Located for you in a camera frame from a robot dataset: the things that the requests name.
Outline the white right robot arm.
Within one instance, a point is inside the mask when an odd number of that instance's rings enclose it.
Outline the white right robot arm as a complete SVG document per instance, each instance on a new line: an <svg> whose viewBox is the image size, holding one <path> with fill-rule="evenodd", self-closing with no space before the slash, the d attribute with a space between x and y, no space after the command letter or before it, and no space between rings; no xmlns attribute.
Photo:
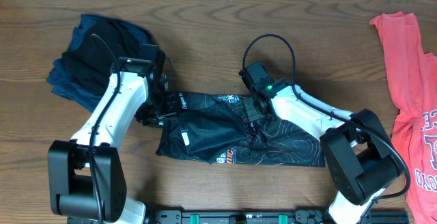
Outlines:
<svg viewBox="0 0 437 224"><path fill-rule="evenodd" d="M286 78L244 76L242 80L254 113L276 115L320 142L337 188L324 223L367 223L374 204L409 189L408 167L372 111L336 109Z"/></svg>

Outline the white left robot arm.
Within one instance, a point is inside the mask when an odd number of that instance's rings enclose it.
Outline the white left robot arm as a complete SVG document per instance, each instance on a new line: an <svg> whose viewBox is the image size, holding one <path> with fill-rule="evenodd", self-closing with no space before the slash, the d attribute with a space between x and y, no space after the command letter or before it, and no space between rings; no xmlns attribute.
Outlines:
<svg viewBox="0 0 437 224"><path fill-rule="evenodd" d="M51 210L71 223L147 223L147 207L127 196L119 157L132 120L160 126L175 117L163 74L166 57L120 57L109 85L85 124L48 150Z"/></svg>

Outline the black printed cycling jersey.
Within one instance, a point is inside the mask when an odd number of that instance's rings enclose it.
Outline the black printed cycling jersey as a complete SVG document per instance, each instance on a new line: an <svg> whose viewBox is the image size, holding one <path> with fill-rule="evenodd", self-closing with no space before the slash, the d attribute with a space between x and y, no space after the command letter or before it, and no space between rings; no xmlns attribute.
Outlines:
<svg viewBox="0 0 437 224"><path fill-rule="evenodd" d="M203 163L324 167L320 142L277 116L250 121L243 97L177 94L181 110L163 124L159 156Z"/></svg>

